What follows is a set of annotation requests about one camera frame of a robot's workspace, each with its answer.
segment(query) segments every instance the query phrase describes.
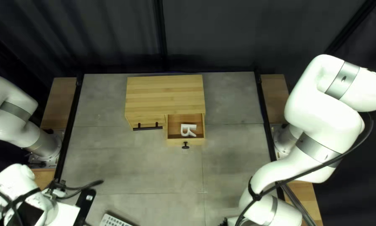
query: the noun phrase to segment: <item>open drawer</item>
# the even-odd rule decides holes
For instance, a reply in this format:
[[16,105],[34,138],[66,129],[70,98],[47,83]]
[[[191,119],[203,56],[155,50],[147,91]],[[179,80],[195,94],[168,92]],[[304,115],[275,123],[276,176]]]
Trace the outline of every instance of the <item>open drawer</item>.
[[[167,115],[167,143],[172,146],[201,145],[205,140],[205,115],[199,114],[178,114]],[[181,135],[181,124],[195,124],[196,130],[191,130],[196,137]]]

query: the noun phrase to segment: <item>closed drawer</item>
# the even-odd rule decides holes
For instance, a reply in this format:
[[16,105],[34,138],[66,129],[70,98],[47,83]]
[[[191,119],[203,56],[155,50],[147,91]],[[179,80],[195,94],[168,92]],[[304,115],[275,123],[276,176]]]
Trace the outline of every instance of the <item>closed drawer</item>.
[[163,128],[166,126],[164,115],[127,116],[126,118],[132,128],[137,128],[138,123],[140,127],[154,127],[156,122],[158,126],[163,126]]
[[[181,124],[195,124],[196,130],[191,130],[196,137],[181,135]],[[204,114],[167,115],[167,143],[172,146],[201,145],[205,140]]]

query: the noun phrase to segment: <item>drawer handle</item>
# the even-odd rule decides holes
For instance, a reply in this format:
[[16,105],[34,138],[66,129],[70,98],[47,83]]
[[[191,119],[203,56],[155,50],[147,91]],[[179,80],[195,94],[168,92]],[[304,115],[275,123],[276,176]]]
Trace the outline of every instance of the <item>drawer handle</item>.
[[187,141],[184,141],[184,146],[182,146],[182,149],[189,149],[189,146],[187,146]]
[[137,131],[137,130],[162,130],[163,127],[162,126],[159,126],[159,123],[156,122],[156,126],[155,127],[140,127],[140,123],[138,123],[138,127],[137,128],[133,128],[133,131]]

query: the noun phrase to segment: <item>black bar handle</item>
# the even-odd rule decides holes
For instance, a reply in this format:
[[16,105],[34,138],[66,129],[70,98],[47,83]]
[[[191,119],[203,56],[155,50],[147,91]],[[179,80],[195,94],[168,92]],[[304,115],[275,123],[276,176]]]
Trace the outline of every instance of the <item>black bar handle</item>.
[[159,126],[159,123],[156,122],[155,127],[140,127],[140,123],[138,123],[138,127],[133,128],[133,131],[138,131],[138,130],[162,130],[163,127]]

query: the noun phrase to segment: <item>black knob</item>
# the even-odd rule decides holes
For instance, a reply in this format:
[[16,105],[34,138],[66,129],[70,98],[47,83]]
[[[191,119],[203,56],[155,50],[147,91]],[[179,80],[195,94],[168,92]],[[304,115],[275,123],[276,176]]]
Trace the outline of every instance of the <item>black knob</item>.
[[182,149],[189,149],[189,146],[187,146],[187,141],[184,141],[184,146],[182,146]]

